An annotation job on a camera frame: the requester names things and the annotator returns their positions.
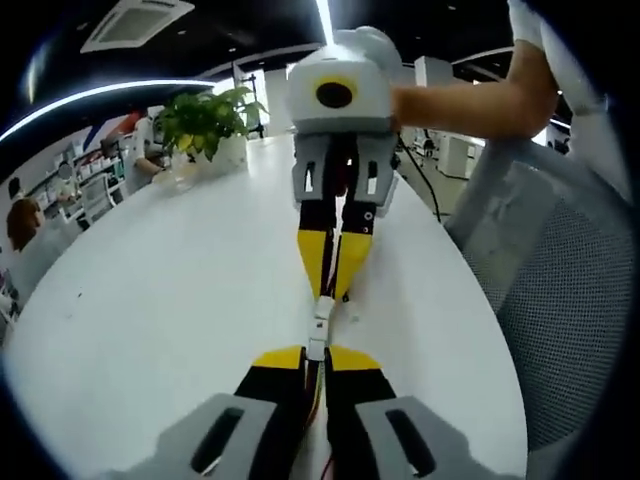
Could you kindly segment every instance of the cable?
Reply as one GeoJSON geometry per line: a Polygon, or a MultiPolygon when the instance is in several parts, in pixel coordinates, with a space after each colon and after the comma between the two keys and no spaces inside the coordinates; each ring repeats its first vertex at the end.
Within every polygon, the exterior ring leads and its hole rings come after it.
{"type": "Polygon", "coordinates": [[[331,462],[333,462],[333,455],[331,455],[329,457],[329,460],[327,460],[327,463],[325,463],[324,468],[322,469],[322,475],[320,475],[320,480],[324,480],[324,477],[327,476],[327,472],[329,471],[329,465],[331,465],[331,462]]]}
{"type": "Polygon", "coordinates": [[[400,138],[400,135],[398,135],[398,140],[400,141],[400,145],[402,145],[402,148],[404,148],[404,151],[407,152],[407,155],[409,155],[409,158],[411,159],[411,162],[413,163],[413,165],[416,167],[416,170],[418,170],[418,173],[420,174],[422,179],[425,181],[425,183],[429,187],[429,191],[431,192],[431,197],[433,198],[433,205],[436,208],[436,218],[438,219],[438,222],[442,223],[442,219],[440,218],[440,205],[438,205],[438,200],[436,199],[436,192],[433,190],[433,186],[431,185],[431,182],[427,179],[422,169],[418,166],[418,162],[416,162],[416,160],[413,158],[413,155],[411,155],[409,148],[402,141],[402,138],[400,138]]]}

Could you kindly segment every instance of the desk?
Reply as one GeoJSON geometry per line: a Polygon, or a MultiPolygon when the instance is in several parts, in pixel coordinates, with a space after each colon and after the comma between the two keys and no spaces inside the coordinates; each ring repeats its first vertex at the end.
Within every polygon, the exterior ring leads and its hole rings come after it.
{"type": "MultiPolygon", "coordinates": [[[[296,245],[292,162],[291,136],[255,140],[247,172],[179,195],[145,187],[42,279],[6,371],[73,475],[130,468],[161,431],[235,391],[262,352],[306,345],[313,299],[296,245]]],[[[417,395],[464,434],[479,464],[523,477],[524,408],[502,332],[462,255],[404,182],[351,298],[360,320],[338,311],[334,343],[378,360],[398,395],[417,395]]],[[[327,459],[317,446],[306,478],[320,478],[327,459]]]]}

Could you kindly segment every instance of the led light strip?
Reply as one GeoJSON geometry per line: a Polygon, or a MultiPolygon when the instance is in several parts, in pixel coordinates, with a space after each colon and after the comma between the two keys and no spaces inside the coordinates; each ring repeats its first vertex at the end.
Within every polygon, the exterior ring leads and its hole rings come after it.
{"type": "Polygon", "coordinates": [[[18,123],[9,128],[6,132],[0,135],[0,142],[2,142],[9,135],[17,132],[22,127],[30,124],[34,120],[40,118],[41,116],[52,112],[53,110],[60,108],[69,103],[75,102],[77,100],[82,100],[83,98],[92,97],[94,95],[100,95],[101,93],[114,92],[117,90],[126,90],[128,88],[138,88],[138,87],[154,87],[160,85],[181,85],[181,86],[197,86],[197,87],[215,87],[215,82],[208,82],[206,80],[139,80],[135,82],[125,82],[125,83],[115,83],[113,85],[105,85],[104,87],[92,88],[91,90],[87,90],[80,93],[74,93],[73,95],[57,100],[46,107],[42,107],[39,110],[27,115],[18,123]]]}
{"type": "Polygon", "coordinates": [[[331,25],[331,12],[329,11],[329,0],[316,0],[318,13],[320,14],[320,22],[322,23],[322,31],[324,32],[324,40],[327,45],[333,45],[333,26],[331,25]]]}

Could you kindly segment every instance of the white robot head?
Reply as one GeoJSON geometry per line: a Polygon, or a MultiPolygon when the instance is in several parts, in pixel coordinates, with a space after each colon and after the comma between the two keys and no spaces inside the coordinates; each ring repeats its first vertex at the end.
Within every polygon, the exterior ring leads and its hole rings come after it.
{"type": "Polygon", "coordinates": [[[335,33],[289,73],[288,107],[300,133],[388,132],[391,85],[402,60],[380,30],[335,33]]]}

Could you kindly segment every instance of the white pot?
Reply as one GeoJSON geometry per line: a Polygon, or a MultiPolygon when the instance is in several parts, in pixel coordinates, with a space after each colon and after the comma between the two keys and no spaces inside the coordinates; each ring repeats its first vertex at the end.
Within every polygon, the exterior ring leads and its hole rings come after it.
{"type": "Polygon", "coordinates": [[[247,168],[247,139],[241,135],[223,138],[211,162],[201,152],[195,157],[200,171],[206,176],[220,177],[247,168]]]}

